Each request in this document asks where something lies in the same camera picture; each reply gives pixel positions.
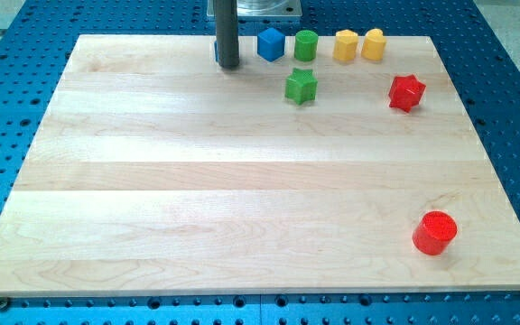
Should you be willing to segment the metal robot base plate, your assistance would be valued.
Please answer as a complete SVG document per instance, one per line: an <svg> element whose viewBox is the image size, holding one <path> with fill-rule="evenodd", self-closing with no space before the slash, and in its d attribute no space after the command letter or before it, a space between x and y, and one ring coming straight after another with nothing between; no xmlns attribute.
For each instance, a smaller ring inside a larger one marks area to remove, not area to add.
<svg viewBox="0 0 520 325"><path fill-rule="evenodd" d="M302 16L301 0L237 0L237 14L244 18L273 19Z"/></svg>

